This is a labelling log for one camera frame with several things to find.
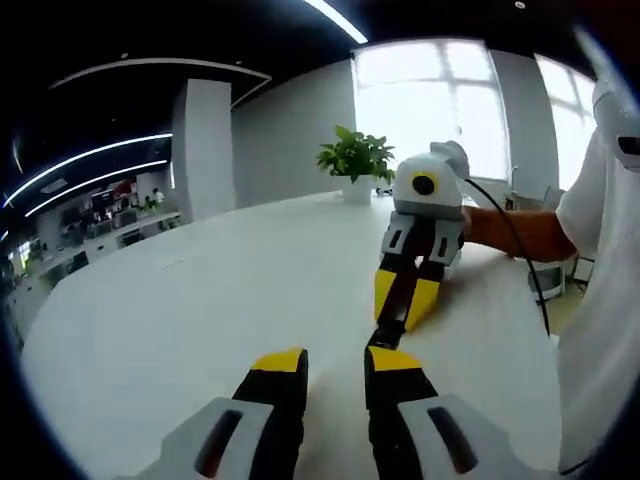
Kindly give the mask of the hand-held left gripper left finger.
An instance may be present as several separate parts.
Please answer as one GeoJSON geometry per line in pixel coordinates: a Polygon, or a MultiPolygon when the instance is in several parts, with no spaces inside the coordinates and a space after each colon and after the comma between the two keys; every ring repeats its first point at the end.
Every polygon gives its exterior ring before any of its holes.
{"type": "Polygon", "coordinates": [[[161,442],[135,479],[291,479],[304,438],[308,352],[260,357],[234,394],[217,397],[161,442]]]}

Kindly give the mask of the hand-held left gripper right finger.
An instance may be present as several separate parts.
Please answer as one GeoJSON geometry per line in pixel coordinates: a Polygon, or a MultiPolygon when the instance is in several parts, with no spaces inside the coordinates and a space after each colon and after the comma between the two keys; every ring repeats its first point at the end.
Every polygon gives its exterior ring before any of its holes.
{"type": "Polygon", "coordinates": [[[381,479],[554,479],[526,465],[507,434],[455,395],[437,393],[411,355],[364,351],[368,435],[381,479]]]}

